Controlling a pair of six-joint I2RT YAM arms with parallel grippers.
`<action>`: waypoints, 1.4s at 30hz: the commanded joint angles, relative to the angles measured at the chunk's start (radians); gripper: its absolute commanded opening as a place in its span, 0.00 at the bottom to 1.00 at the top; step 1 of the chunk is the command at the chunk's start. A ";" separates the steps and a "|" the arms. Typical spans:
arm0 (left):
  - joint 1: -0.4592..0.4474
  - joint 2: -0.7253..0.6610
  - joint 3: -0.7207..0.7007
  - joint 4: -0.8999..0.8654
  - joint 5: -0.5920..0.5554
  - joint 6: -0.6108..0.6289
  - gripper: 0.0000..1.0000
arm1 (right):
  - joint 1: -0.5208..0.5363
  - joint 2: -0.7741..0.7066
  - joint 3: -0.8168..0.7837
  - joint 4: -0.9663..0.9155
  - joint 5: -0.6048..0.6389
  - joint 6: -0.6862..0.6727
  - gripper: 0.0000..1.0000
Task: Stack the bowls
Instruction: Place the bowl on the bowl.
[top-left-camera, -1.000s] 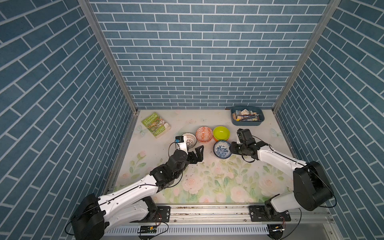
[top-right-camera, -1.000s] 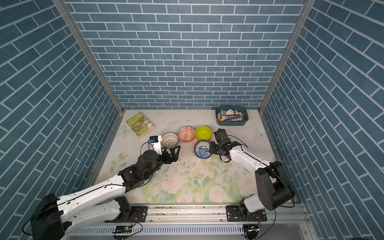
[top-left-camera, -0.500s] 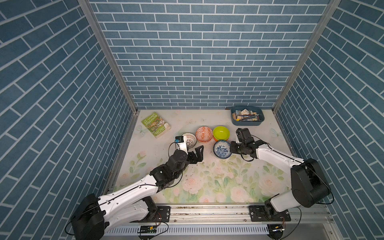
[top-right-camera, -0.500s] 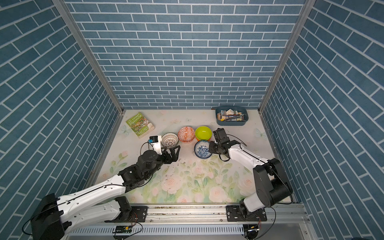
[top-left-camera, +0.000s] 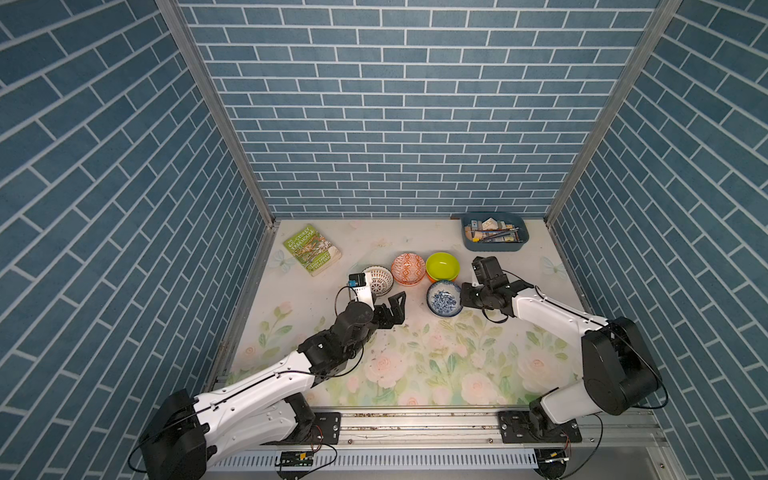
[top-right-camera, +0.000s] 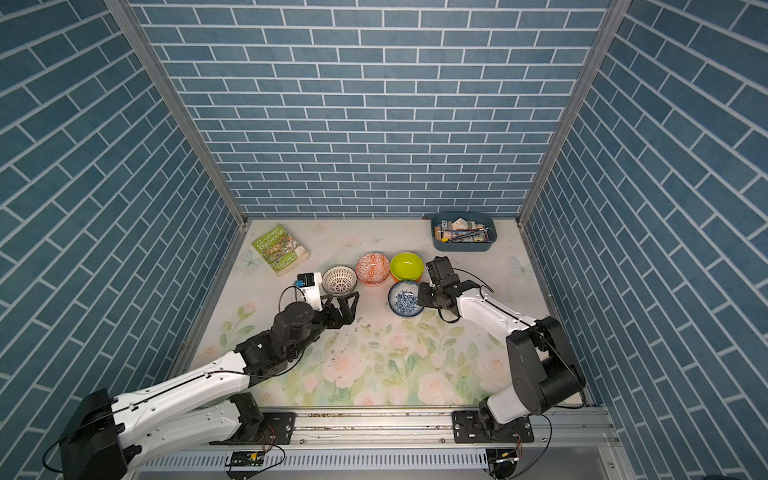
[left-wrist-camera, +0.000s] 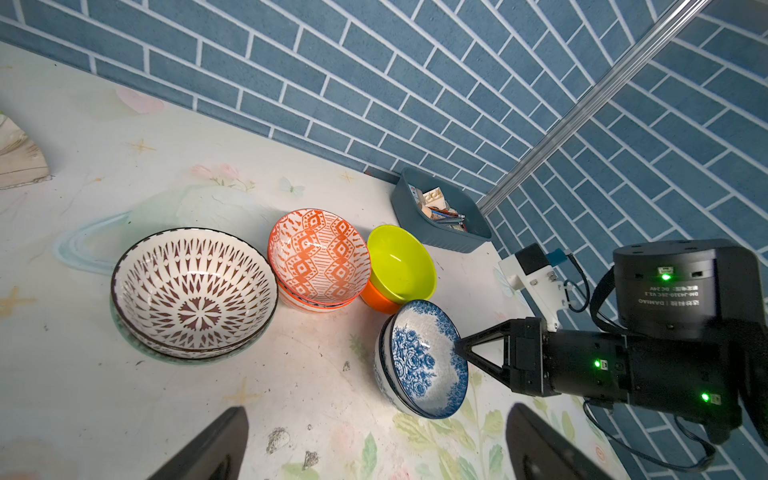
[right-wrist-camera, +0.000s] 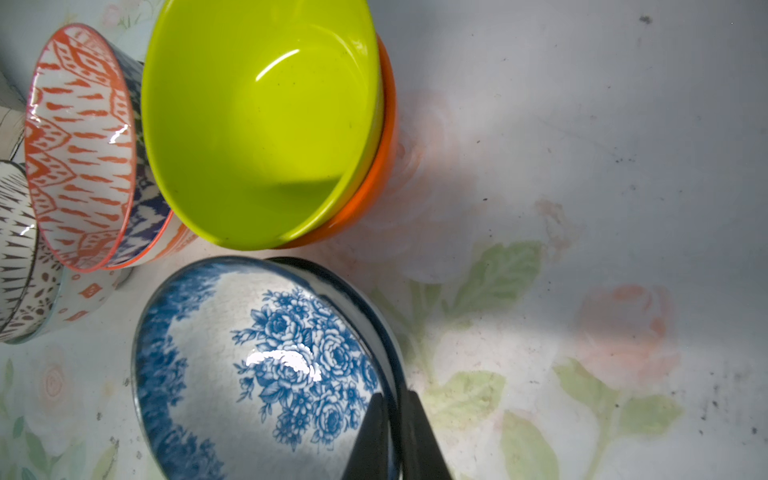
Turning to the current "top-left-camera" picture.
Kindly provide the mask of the blue floral bowl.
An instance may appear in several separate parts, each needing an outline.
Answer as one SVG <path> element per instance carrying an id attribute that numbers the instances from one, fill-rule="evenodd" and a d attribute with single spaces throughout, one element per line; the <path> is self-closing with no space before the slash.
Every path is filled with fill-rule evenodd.
<path id="1" fill-rule="evenodd" d="M 446 280 L 437 281 L 429 287 L 426 301 L 429 310 L 442 318 L 457 316 L 463 309 L 461 288 Z"/>

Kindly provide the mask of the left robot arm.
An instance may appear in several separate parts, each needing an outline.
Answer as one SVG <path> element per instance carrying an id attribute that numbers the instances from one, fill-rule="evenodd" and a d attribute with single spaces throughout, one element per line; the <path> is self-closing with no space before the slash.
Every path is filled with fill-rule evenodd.
<path id="1" fill-rule="evenodd" d="M 335 322 L 304 340 L 272 366 L 221 389 L 169 395 L 149 420 L 128 467 L 150 479 L 200 479 L 215 463 L 250 447 L 299 443 L 310 436 L 315 414 L 304 395 L 350 372 L 379 329 L 406 319 L 406 295 L 375 305 L 355 299 Z"/>

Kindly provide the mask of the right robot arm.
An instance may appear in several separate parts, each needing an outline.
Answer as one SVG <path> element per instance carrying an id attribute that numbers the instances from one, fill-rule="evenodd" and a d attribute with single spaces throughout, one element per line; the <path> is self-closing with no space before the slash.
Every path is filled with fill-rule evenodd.
<path id="1" fill-rule="evenodd" d="M 511 280 L 513 274 L 494 256 L 474 258 L 472 272 L 473 280 L 461 285 L 462 306 L 532 323 L 579 350 L 581 378 L 532 401 L 533 426 L 547 431 L 588 415 L 618 416 L 666 390 L 634 321 L 606 319 L 557 302 L 520 276 Z"/>

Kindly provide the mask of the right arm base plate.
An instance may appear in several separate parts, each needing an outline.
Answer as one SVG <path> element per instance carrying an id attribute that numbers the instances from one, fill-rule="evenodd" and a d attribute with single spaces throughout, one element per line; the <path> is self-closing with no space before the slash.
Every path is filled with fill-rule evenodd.
<path id="1" fill-rule="evenodd" d="M 583 437 L 575 420 L 554 424 L 529 410 L 512 409 L 497 413 L 504 444 L 581 443 Z"/>

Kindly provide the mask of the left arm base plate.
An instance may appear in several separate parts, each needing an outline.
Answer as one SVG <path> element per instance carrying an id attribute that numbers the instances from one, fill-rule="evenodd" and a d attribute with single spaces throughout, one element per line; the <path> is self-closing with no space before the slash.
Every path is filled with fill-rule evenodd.
<path id="1" fill-rule="evenodd" d="M 342 415 L 339 412 L 315 413 L 311 420 L 300 419 L 295 429 L 284 439 L 287 444 L 337 445 L 341 433 Z"/>

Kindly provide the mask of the red geometric pattern bowl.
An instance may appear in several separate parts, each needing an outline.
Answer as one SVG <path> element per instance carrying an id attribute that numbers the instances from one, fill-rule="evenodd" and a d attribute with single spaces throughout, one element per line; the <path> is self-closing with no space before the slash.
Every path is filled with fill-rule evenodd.
<path id="1" fill-rule="evenodd" d="M 416 253 L 403 253 L 393 260 L 390 272 L 399 285 L 415 286 L 426 275 L 426 261 Z"/>

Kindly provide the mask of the dark red lattice bowl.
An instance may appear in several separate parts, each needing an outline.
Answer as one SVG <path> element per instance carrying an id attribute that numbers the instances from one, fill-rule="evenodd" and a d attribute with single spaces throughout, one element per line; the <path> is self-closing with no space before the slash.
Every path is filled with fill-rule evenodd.
<path id="1" fill-rule="evenodd" d="M 371 292 L 375 297 L 381 298 L 392 290 L 394 277 L 387 268 L 379 265 L 372 265 L 366 268 L 363 273 L 365 274 L 366 281 L 370 285 Z"/>

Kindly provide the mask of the lime green bowl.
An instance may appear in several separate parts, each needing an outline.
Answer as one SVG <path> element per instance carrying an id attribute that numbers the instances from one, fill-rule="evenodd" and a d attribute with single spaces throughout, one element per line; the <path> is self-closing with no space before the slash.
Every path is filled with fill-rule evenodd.
<path id="1" fill-rule="evenodd" d="M 425 263 L 425 271 L 433 275 L 441 275 L 446 280 L 454 281 L 460 274 L 461 267 L 458 259 L 447 252 L 435 252 L 430 255 Z"/>

